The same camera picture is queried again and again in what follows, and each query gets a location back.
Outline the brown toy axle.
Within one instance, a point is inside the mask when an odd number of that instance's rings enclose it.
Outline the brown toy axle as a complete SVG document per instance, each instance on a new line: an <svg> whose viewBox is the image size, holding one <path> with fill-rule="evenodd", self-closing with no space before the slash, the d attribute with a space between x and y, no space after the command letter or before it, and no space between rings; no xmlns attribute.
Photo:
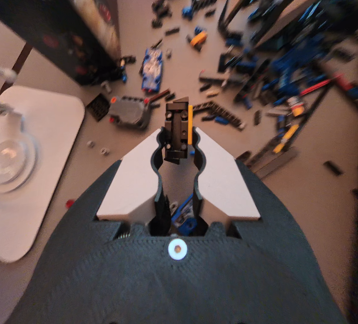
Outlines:
<svg viewBox="0 0 358 324"><path fill-rule="evenodd" d="M146 105L150 105L150 104L158 101L159 99L164 98L165 96L167 96L169 94L170 94L170 89L166 89L166 90L164 90L164 91L162 91L162 92L160 92L160 93L158 93L158 94L156 94L156 95L154 95L152 97L145 98L144 103Z"/></svg>

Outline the white document stand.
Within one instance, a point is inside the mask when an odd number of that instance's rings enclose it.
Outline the white document stand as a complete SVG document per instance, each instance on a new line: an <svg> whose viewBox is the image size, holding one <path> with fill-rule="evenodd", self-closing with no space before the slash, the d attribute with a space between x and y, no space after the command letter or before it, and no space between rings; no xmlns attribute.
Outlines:
<svg viewBox="0 0 358 324"><path fill-rule="evenodd" d="M1 262L33 246L84 114L71 95L19 85L1 95Z"/></svg>

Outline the grey desk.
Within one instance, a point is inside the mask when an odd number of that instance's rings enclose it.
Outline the grey desk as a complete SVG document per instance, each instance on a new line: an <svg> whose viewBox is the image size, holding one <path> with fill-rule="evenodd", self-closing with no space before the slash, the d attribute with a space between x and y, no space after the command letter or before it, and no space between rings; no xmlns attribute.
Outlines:
<svg viewBox="0 0 358 324"><path fill-rule="evenodd" d="M113 84L114 94L141 96L140 62L145 49L163 36L162 30L150 26L153 1L117 0L121 51L135 55L137 62L127 67L126 85ZM200 12L192 22L181 18L181 10L190 0L169 1L173 16L166 19L163 29L180 26L180 33L163 40L163 50L172 49L172 58L165 59L162 89L170 89L178 98L188 96L192 104L205 101L198 91L198 76L202 70L216 70L218 58L226 50L217 32L217 19L225 1L217 1L213 17L205 19ZM208 37L198 51L188 38L202 31ZM145 131L118 128L106 119L96 122L86 113L32 249L15 263L1 263L1 323L6 322L23 295L48 239L67 212L66 201L77 199L115 161L162 126L164 111L161 102ZM357 203L351 190L357 187L357 109L332 87L293 146L299 150L298 156L263 182L302 228L336 303L346 314L356 232ZM332 174L323 165L325 161L333 161L344 174Z"/></svg>

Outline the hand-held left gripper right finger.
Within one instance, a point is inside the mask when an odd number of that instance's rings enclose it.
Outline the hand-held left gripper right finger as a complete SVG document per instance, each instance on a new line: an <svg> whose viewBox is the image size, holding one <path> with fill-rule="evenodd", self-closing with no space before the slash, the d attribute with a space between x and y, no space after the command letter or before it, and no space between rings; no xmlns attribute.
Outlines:
<svg viewBox="0 0 358 324"><path fill-rule="evenodd" d="M228 230L234 221L258 221L261 214L235 158L200 128L193 128L193 209L196 217Z"/></svg>

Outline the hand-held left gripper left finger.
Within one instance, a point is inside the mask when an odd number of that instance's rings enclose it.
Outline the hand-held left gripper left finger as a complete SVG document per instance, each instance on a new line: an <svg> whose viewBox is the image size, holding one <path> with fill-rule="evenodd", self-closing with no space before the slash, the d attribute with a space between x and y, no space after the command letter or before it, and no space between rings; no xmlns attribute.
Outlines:
<svg viewBox="0 0 358 324"><path fill-rule="evenodd" d="M99 220L149 225L152 235L168 234L168 200L159 169L165 130L157 129L120 160L96 213Z"/></svg>

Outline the short black toy beam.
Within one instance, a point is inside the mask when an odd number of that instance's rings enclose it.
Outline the short black toy beam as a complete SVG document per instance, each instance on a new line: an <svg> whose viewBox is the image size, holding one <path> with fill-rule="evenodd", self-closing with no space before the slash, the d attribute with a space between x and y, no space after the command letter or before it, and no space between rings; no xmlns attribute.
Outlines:
<svg viewBox="0 0 358 324"><path fill-rule="evenodd" d="M335 176L341 176L344 174L344 171L333 161L325 161L323 165Z"/></svg>

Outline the toy truck set box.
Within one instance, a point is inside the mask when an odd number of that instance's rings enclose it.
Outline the toy truck set box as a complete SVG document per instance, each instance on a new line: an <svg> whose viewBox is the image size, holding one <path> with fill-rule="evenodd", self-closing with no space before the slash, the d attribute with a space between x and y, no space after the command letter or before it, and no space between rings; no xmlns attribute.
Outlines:
<svg viewBox="0 0 358 324"><path fill-rule="evenodd" d="M0 0L0 18L80 85L123 76L113 0Z"/></svg>

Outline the small orange toy piece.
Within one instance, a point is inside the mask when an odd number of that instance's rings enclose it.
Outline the small orange toy piece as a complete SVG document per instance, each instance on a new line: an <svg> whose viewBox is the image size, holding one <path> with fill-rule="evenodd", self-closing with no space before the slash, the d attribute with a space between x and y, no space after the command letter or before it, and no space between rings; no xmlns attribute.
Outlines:
<svg viewBox="0 0 358 324"><path fill-rule="evenodd" d="M203 44L206 42L208 37L208 33L206 31L202 31L199 34L195 35L193 38L188 38L188 42L192 48L201 51Z"/></svg>

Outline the grey toy motor block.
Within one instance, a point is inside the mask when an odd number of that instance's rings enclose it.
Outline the grey toy motor block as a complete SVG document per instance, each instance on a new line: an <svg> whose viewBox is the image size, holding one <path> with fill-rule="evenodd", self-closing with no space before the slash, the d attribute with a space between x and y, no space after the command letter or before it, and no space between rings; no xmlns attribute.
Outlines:
<svg viewBox="0 0 358 324"><path fill-rule="evenodd" d="M114 96L110 100L108 115L113 124L143 130L150 122L151 102L149 98Z"/></svg>

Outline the black square toy tile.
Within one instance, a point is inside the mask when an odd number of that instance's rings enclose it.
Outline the black square toy tile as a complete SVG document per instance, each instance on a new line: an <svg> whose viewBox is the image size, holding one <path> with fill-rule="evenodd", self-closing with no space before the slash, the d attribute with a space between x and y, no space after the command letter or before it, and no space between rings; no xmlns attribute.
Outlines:
<svg viewBox="0 0 358 324"><path fill-rule="evenodd" d="M102 93L99 93L86 105L86 110L97 122L100 122L108 114L109 108L110 101Z"/></svg>

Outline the blue printed toy panel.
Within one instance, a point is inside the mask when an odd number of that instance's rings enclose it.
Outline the blue printed toy panel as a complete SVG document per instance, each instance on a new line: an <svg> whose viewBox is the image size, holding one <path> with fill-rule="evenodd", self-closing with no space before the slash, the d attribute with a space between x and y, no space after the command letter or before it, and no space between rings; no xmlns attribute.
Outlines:
<svg viewBox="0 0 358 324"><path fill-rule="evenodd" d="M160 49L146 49L141 75L141 89L148 94L158 93L163 76L163 52Z"/></svg>

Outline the pile of toy building pieces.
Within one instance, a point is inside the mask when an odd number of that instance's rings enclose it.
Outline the pile of toy building pieces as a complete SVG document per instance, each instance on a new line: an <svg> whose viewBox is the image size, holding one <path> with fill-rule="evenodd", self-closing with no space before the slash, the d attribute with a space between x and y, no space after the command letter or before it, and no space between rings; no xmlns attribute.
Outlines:
<svg viewBox="0 0 358 324"><path fill-rule="evenodd" d="M273 0L259 1L258 8L248 17L248 22L260 22L261 28ZM290 113L278 115L278 118L287 120L289 115L302 117L298 125L292 125L287 129L281 125L278 134L249 160L244 156L238 158L242 162L246 160L249 169L253 169L268 152L279 154L275 161L284 159L281 153L290 153L290 145L332 85L336 85L357 107L357 85L347 81L342 73L334 71L324 60L333 42L333 40L325 41L325 32L347 33L356 26L357 0L317 0L261 46L253 45L253 37L256 33L253 34L252 50L263 52L278 52L284 48L288 50L280 58L263 60L247 80L243 75L230 73L231 68L238 65L240 56L235 56L225 64L225 73L210 76L204 71L200 73L200 80L222 81L223 87L229 83L242 84L235 95L234 102L244 103L247 109L252 107L249 95L256 86L259 93L252 99L260 97L262 102L268 102L268 95L274 94L278 98L273 103L275 107L272 110L276 110L284 102L289 106ZM221 26L221 16L218 21L218 31L227 38L233 35L233 32L229 31L229 26Z"/></svg>

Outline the black toy connector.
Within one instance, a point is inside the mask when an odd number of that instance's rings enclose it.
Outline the black toy connector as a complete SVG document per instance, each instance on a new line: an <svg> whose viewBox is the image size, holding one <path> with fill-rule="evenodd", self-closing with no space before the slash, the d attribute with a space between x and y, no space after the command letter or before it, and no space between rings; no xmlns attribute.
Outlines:
<svg viewBox="0 0 358 324"><path fill-rule="evenodd" d="M172 17L172 11L167 0L155 0L151 5L155 18L151 21L151 27L158 29L163 26L162 19L164 17Z"/></svg>

